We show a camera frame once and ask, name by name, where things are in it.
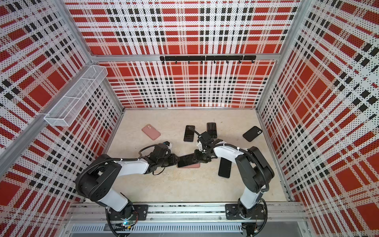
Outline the black phone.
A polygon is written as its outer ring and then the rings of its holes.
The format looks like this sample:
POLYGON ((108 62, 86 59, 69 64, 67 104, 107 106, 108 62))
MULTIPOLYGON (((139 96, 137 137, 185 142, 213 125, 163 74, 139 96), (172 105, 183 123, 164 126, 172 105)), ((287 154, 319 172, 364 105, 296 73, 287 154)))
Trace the black phone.
POLYGON ((194 140, 194 125, 186 125, 185 134, 184 134, 184 142, 193 142, 194 140))
POLYGON ((179 161, 177 163, 177 166, 188 166, 188 165, 192 165, 192 164, 197 164, 197 163, 193 162, 193 153, 179 157, 179 161))
POLYGON ((218 176, 229 179, 231 175, 231 167, 232 167, 231 161, 221 158, 218 176))
POLYGON ((208 122, 207 123, 207 132, 211 138, 213 138, 213 139, 217 138, 217 125, 215 122, 208 122))

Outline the black phone case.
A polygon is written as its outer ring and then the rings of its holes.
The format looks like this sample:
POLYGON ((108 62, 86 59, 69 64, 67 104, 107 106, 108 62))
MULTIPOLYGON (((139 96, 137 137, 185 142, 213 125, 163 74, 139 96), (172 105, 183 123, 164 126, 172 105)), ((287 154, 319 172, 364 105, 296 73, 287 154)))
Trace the black phone case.
POLYGON ((255 138, 257 138, 262 133, 263 131, 259 127, 254 126, 251 129, 249 129, 247 132, 245 132, 242 136, 248 142, 252 142, 255 138))

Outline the pink phone case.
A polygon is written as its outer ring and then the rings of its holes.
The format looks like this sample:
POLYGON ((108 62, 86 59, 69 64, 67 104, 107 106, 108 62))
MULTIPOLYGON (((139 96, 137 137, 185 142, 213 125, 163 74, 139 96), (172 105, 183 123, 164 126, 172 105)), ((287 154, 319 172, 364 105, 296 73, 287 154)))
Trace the pink phone case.
POLYGON ((191 168, 200 168, 200 163, 192 164, 192 165, 188 165, 188 166, 178 166, 178 168, 188 168, 188 169, 191 169, 191 168))
POLYGON ((145 133, 153 141, 161 136, 161 133, 156 130, 152 125, 147 124, 142 128, 142 132, 145 133))

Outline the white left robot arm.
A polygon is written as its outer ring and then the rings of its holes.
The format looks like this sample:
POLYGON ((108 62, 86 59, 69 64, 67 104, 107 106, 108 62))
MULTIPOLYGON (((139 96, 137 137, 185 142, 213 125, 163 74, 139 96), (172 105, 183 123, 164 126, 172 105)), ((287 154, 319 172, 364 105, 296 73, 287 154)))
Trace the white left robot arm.
POLYGON ((177 165, 179 157, 171 152, 169 142, 147 146, 137 158, 112 158, 102 154, 76 178, 77 193, 109 211, 117 212, 121 219, 130 219, 136 212, 132 201, 114 188, 117 179, 128 175, 155 175, 158 168, 177 165))

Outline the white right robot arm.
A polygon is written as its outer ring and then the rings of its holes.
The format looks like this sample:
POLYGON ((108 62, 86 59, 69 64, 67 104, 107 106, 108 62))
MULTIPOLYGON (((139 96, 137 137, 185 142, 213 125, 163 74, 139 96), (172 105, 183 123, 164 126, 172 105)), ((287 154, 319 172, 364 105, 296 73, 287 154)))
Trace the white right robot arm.
POLYGON ((188 130, 197 135, 197 147, 194 151, 194 163, 209 163, 215 158, 222 158, 237 165, 241 179, 245 185, 243 194, 237 201, 233 216, 251 219, 259 207, 267 214, 263 194, 270 189, 269 183, 274 178, 274 171, 261 151, 253 146, 247 150, 213 139, 208 132, 198 133, 194 128, 188 130))

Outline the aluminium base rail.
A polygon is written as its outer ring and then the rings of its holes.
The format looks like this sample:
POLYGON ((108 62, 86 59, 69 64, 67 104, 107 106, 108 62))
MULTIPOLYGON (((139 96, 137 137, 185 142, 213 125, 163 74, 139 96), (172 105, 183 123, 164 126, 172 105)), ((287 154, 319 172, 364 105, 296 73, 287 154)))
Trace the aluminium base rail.
POLYGON ((60 230, 61 237, 236 236, 310 237, 307 215, 298 202, 267 202, 249 219, 237 215, 231 202, 138 203, 139 219, 116 220, 95 203, 72 205, 60 230))

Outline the black hook rail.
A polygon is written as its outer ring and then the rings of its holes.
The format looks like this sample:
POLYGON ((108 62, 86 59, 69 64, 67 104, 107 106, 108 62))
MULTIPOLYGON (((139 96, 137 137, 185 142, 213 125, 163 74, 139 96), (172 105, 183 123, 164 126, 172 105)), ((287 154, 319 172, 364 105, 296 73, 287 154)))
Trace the black hook rail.
POLYGON ((203 56, 160 56, 159 57, 162 62, 165 61, 172 61, 172 62, 179 62, 179 61, 255 61, 257 59, 256 55, 232 55, 232 56, 225 56, 225 55, 218 55, 218 56, 212 56, 212 55, 203 55, 203 56))

